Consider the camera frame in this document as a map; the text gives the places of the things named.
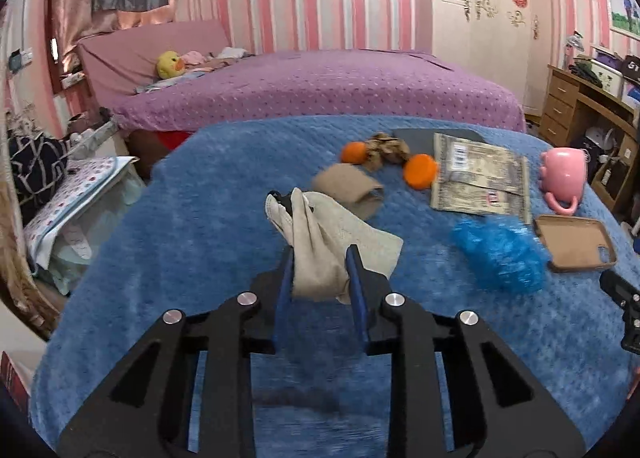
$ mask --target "pink curtain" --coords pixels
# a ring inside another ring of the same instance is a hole
[[[77,63],[73,49],[78,40],[83,37],[142,24],[169,22],[174,18],[175,0],[169,0],[169,5],[148,12],[106,10],[93,14],[91,1],[51,0],[53,32],[65,71]]]

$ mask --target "framed picture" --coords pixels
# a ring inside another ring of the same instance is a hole
[[[609,0],[611,29],[640,40],[640,7],[636,0]]]

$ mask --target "person in picture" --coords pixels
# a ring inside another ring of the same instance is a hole
[[[631,0],[625,0],[624,1],[624,5],[625,5],[625,10],[626,10],[626,18],[629,20],[629,32],[632,32],[632,21],[631,21]]]

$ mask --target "pink cup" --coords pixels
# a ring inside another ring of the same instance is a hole
[[[587,181],[587,159],[584,151],[573,148],[553,148],[540,155],[540,190],[546,204],[556,214],[573,216],[582,200]],[[563,207],[559,202],[569,204]]]

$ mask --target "blue plastic bag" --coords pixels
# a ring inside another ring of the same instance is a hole
[[[451,235],[481,288],[530,294],[544,287],[550,254],[531,229],[513,216],[466,218],[453,227]]]

